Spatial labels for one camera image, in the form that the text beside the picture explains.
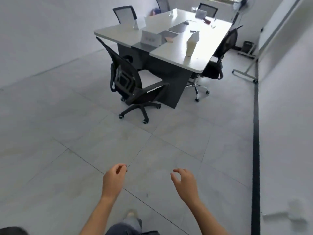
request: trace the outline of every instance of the chair backrest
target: chair backrest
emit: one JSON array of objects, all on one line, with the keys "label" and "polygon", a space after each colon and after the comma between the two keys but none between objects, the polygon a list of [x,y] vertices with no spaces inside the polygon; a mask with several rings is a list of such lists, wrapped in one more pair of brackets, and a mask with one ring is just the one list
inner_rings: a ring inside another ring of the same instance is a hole
[{"label": "chair backrest", "polygon": [[218,11],[218,8],[210,6],[210,5],[207,5],[207,4],[204,4],[204,3],[200,3],[198,9],[202,10],[202,11],[206,11],[207,12],[207,16],[208,17],[212,17],[212,18],[215,17],[216,12]]},{"label": "chair backrest", "polygon": [[140,76],[135,67],[107,46],[99,37],[96,37],[96,39],[105,47],[112,59],[110,81],[111,90],[113,92],[117,91],[117,89],[113,89],[113,83],[115,83],[116,88],[123,91],[127,95],[132,95],[135,87],[142,88]]},{"label": "chair backrest", "polygon": [[133,23],[137,19],[136,12],[132,6],[116,7],[113,11],[120,24]]},{"label": "chair backrest", "polygon": [[227,51],[236,46],[237,38],[238,38],[237,29],[229,31],[222,40],[222,42],[220,43],[220,45],[218,46],[213,56],[217,57],[220,60]]},{"label": "chair backrest", "polygon": [[161,13],[170,11],[170,5],[167,0],[157,0]]}]

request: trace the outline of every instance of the hand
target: hand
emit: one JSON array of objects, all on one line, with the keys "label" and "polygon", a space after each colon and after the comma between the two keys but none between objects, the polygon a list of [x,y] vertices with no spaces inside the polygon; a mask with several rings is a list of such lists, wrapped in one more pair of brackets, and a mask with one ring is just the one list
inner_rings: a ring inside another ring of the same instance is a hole
[{"label": "hand", "polygon": [[[181,181],[178,180],[173,172],[178,172],[181,175]],[[192,172],[181,168],[174,169],[173,172],[171,172],[172,181],[178,195],[182,198],[186,205],[189,207],[192,203],[198,202],[200,199],[198,195],[197,182]]]},{"label": "hand", "polygon": [[103,176],[101,195],[102,199],[115,202],[123,188],[126,172],[126,164],[123,163],[116,164],[106,172],[106,174]]}]

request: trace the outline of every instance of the white tabletop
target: white tabletop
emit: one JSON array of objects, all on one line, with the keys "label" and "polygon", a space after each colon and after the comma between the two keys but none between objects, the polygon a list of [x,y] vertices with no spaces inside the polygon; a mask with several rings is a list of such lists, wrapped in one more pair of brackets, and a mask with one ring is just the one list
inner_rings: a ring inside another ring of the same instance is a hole
[{"label": "white tabletop", "polygon": [[[150,55],[163,61],[172,63],[176,66],[188,69],[195,73],[203,72],[213,53],[221,43],[224,36],[231,27],[230,22],[215,20],[211,25],[195,18],[195,13],[177,10],[177,16],[170,17],[169,12],[146,17],[147,26],[142,30],[158,34],[168,30],[177,24],[190,20],[187,30],[173,39],[173,43],[165,43],[150,52]],[[96,36],[113,42],[122,44],[126,47],[140,42],[142,30],[134,30],[133,26],[119,24],[94,31]],[[191,57],[186,57],[186,42],[191,36],[190,30],[200,31],[200,41]]]}]

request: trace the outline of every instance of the black floor strip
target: black floor strip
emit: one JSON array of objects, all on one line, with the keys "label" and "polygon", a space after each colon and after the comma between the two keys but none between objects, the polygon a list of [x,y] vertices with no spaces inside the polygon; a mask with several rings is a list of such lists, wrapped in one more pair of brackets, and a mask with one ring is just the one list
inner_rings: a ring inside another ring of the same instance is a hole
[{"label": "black floor strip", "polygon": [[[259,77],[259,63],[255,65],[255,76]],[[251,235],[260,235],[260,141],[259,141],[259,84],[254,91],[253,116],[253,175],[252,175]]]}]

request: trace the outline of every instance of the gray table base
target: gray table base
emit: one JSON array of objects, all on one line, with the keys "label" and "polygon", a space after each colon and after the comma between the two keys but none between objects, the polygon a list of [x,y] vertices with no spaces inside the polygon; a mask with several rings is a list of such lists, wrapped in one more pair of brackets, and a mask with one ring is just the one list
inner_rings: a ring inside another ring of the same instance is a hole
[{"label": "gray table base", "polygon": [[117,46],[120,56],[130,55],[133,57],[132,64],[136,69],[147,69],[152,74],[170,83],[166,93],[158,101],[164,105],[175,108],[188,80],[193,74],[195,75],[195,73],[155,57],[151,57],[147,51],[134,47],[125,47],[121,44],[118,44]]}]

